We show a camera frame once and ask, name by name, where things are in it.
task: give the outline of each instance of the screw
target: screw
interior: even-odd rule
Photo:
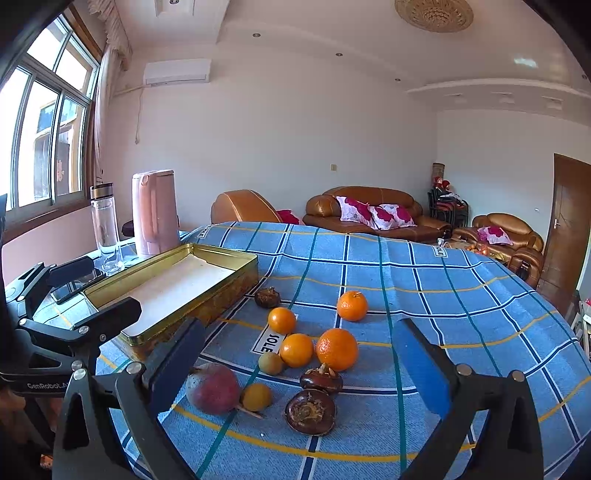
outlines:
[[[456,372],[458,372],[463,377],[469,377],[472,375],[472,367],[466,364],[458,364],[456,365]]]
[[[525,375],[523,374],[523,372],[521,372],[519,370],[513,370],[513,372],[511,373],[511,377],[516,382],[523,382],[523,381],[525,381]]]
[[[129,375],[134,375],[139,373],[142,370],[143,365],[139,362],[131,362],[127,367],[125,367],[125,371]]]
[[[79,368],[72,376],[74,377],[74,380],[82,380],[86,376],[86,370]]]

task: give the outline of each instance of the window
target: window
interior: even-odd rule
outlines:
[[[99,63],[62,17],[0,90],[0,195],[7,224],[86,200],[85,145]]]

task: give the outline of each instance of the pomegranate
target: pomegranate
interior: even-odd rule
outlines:
[[[236,375],[225,365],[197,367],[187,378],[185,387],[190,404],[210,415],[223,415],[240,400],[241,388]]]

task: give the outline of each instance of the pink thermos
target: pink thermos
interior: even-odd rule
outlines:
[[[138,256],[150,257],[179,246],[174,171],[136,173],[132,195]]]

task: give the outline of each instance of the fruit stem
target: fruit stem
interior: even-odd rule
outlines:
[[[235,408],[235,409],[237,409],[237,410],[243,411],[244,413],[247,413],[247,414],[249,414],[250,416],[252,416],[252,417],[255,417],[256,419],[259,419],[259,420],[262,420],[262,419],[263,419],[263,416],[262,416],[260,413],[257,413],[257,412],[255,412],[255,411],[250,411],[250,410],[247,410],[247,409],[245,409],[245,408],[244,408],[242,405],[240,405],[240,404],[236,405],[236,407],[234,407],[234,408]]]

